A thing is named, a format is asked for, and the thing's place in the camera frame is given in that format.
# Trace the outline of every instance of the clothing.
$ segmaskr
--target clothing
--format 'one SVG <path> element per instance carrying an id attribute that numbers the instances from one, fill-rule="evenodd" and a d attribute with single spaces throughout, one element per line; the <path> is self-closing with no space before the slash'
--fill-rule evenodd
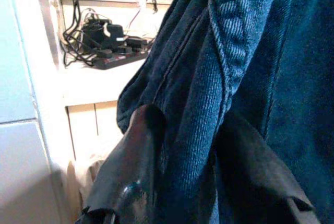
<path id="1" fill-rule="evenodd" d="M 230 108 L 334 223 L 333 4 L 174 0 L 117 109 L 123 132 L 143 104 L 166 116 L 157 223 L 235 223 L 211 151 Z"/>

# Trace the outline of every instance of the denim jacket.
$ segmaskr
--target denim jacket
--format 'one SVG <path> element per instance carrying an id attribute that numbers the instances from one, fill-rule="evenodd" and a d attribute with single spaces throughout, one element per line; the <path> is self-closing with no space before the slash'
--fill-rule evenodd
<path id="1" fill-rule="evenodd" d="M 122 131 L 143 104 L 168 122 L 157 223 L 235 223 L 211 152 L 228 110 L 334 223 L 334 0 L 174 0 L 120 95 Z"/>

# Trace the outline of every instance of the blue denim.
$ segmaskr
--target blue denim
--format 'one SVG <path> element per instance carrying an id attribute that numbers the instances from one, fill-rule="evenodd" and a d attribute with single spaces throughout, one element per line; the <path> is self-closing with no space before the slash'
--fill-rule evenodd
<path id="1" fill-rule="evenodd" d="M 122 131 L 143 104 L 167 118 L 157 223 L 235 223 L 211 152 L 230 108 L 287 164 L 321 223 L 334 223 L 333 5 L 174 0 L 117 109 Z"/>

